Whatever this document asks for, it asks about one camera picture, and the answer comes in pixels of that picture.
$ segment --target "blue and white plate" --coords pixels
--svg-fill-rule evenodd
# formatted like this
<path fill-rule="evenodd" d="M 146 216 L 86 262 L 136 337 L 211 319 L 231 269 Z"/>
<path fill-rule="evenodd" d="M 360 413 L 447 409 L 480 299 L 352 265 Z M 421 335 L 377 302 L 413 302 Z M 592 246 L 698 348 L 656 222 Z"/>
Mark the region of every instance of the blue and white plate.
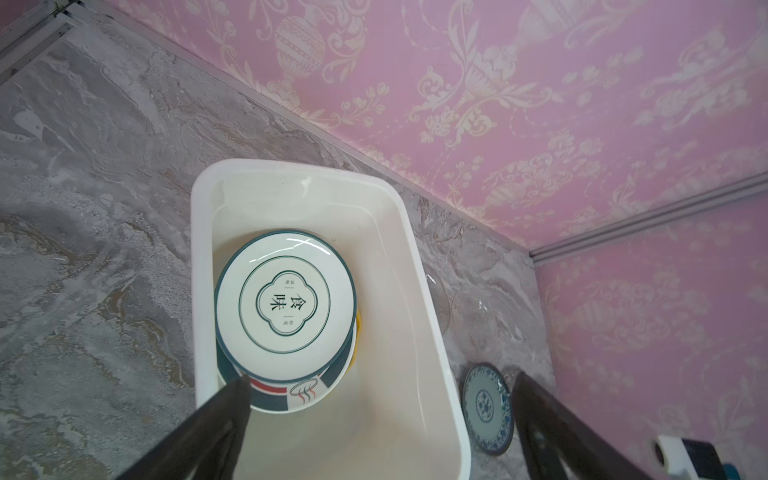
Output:
<path fill-rule="evenodd" d="M 252 379 L 283 387 L 318 376 L 338 359 L 357 311 L 341 256 L 298 230 L 247 243 L 224 267 L 214 298 L 223 354 Z"/>
<path fill-rule="evenodd" d="M 462 408 L 469 435 L 488 455 L 501 455 L 512 441 L 514 424 L 507 387 L 490 363 L 472 367 L 464 380 Z"/>

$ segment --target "quatrefoil logo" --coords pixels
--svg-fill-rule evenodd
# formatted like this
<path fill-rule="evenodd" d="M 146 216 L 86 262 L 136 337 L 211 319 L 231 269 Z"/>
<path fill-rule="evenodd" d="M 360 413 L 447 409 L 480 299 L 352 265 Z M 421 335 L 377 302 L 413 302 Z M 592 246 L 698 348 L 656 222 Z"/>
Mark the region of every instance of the quatrefoil logo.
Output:
<path fill-rule="evenodd" d="M 256 297 L 256 308 L 275 333 L 293 335 L 315 314 L 317 295 L 303 276 L 287 270 L 262 287 Z"/>

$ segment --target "gray floor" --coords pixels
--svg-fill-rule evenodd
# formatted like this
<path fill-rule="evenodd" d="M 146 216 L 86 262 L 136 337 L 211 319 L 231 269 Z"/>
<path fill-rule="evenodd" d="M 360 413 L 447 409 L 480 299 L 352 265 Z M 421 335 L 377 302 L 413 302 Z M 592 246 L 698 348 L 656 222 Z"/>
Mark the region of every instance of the gray floor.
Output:
<path fill-rule="evenodd" d="M 228 157 L 375 174 L 104 19 L 0 86 L 0 475 L 110 478 L 194 409 L 189 192 Z M 553 386 L 530 260 L 396 186 L 451 367 Z M 520 446 L 473 478 L 524 478 Z"/>

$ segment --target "wall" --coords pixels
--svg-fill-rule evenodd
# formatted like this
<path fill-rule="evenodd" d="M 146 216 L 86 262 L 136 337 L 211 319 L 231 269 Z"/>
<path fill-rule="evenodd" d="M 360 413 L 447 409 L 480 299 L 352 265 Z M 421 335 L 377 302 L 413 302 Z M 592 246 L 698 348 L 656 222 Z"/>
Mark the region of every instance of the wall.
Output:
<path fill-rule="evenodd" d="M 537 269 L 560 399 L 644 467 L 656 434 L 768 472 L 768 195 Z"/>
<path fill-rule="evenodd" d="M 0 35 L 17 20 L 44 3 L 47 3 L 47 0 L 0 0 Z"/>
<path fill-rule="evenodd" d="M 763 0 L 108 0 L 524 247 L 768 170 Z"/>

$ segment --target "white object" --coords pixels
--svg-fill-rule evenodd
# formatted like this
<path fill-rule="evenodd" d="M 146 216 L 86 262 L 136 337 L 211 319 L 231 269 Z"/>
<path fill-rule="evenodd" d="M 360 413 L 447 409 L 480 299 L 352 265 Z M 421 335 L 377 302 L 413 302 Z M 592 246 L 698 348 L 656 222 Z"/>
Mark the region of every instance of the white object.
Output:
<path fill-rule="evenodd" d="M 294 384 L 270 384 L 250 379 L 250 408 L 266 413 L 294 413 L 317 404 L 335 389 L 344 377 L 354 357 L 353 345 L 357 337 L 357 327 L 353 327 L 352 336 L 342 348 L 341 356 L 333 360 L 322 372 Z M 217 349 L 219 378 L 223 383 L 231 382 L 243 375 L 232 362 Z"/>
<path fill-rule="evenodd" d="M 672 478 L 680 480 L 725 478 L 717 451 L 709 442 L 659 435 L 654 450 L 662 468 Z"/>
<path fill-rule="evenodd" d="M 249 239 L 295 228 L 331 243 L 355 279 L 355 364 L 311 409 L 252 411 L 235 478 L 466 480 L 469 438 L 424 270 L 399 195 L 323 167 L 227 160 L 191 198 L 197 405 L 220 387 L 214 281 Z"/>
<path fill-rule="evenodd" d="M 263 382 L 296 383 L 323 371 L 355 324 L 355 289 L 343 260 L 296 230 L 247 243 L 225 266 L 216 294 L 224 354 Z"/>

